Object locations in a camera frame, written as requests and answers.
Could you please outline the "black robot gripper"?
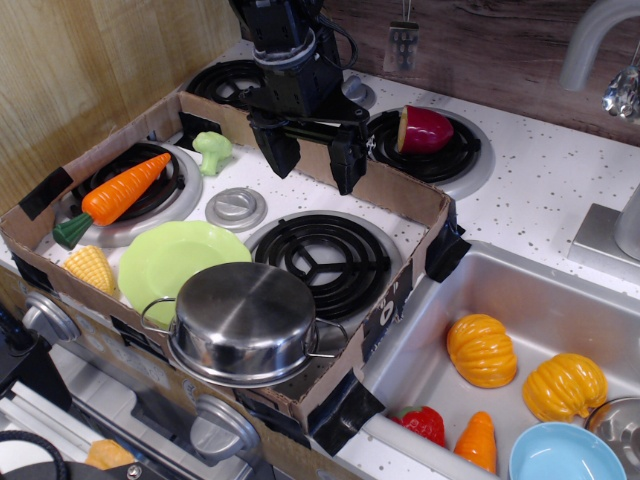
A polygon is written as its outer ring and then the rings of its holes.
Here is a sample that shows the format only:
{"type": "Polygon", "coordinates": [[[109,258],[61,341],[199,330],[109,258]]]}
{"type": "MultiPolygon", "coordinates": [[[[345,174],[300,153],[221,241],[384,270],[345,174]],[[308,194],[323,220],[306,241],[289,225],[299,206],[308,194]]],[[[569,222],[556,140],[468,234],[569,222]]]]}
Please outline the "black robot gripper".
{"type": "MultiPolygon", "coordinates": [[[[288,52],[253,53],[264,85],[240,94],[250,109],[263,117],[296,122],[330,123],[367,133],[369,112],[342,91],[343,69],[332,30],[308,32],[304,43],[288,52]]],[[[251,124],[256,143],[272,171],[286,178],[300,160],[300,146],[282,126],[251,124]]],[[[366,145],[350,134],[339,134],[329,145],[330,169],[341,195],[353,192],[367,171],[366,145]]]]}

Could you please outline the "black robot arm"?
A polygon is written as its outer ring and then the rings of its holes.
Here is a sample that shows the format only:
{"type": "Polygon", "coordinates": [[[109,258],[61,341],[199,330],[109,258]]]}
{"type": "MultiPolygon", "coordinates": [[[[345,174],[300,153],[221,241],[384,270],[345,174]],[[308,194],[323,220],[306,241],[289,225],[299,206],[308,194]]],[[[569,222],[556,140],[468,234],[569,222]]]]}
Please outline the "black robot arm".
{"type": "Polygon", "coordinates": [[[301,158],[301,141],[327,147],[330,171],[347,195],[367,170],[369,112],[342,90],[345,65],[335,37],[344,31],[320,1],[235,1],[264,77],[240,95],[256,142],[281,178],[301,158]]]}

